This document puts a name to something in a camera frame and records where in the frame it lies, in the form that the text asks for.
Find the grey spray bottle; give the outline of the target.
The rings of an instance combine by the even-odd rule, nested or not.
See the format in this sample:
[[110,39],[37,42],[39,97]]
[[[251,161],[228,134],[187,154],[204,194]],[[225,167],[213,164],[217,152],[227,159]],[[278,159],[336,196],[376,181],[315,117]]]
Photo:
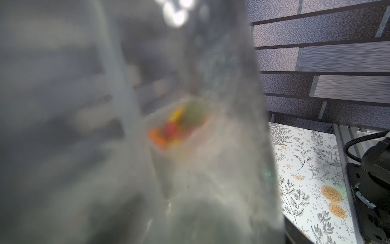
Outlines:
[[283,244],[244,1],[1,1],[1,243]]

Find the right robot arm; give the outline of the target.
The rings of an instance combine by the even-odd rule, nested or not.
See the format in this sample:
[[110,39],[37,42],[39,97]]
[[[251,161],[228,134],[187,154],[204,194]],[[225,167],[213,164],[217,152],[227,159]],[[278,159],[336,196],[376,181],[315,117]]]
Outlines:
[[357,226],[365,244],[390,242],[390,138],[369,148],[360,165],[347,163]]

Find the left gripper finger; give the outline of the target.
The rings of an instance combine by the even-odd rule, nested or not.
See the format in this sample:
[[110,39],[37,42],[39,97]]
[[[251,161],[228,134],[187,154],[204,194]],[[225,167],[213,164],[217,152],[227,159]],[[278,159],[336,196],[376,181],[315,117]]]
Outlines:
[[286,244],[313,244],[287,217],[284,217]]

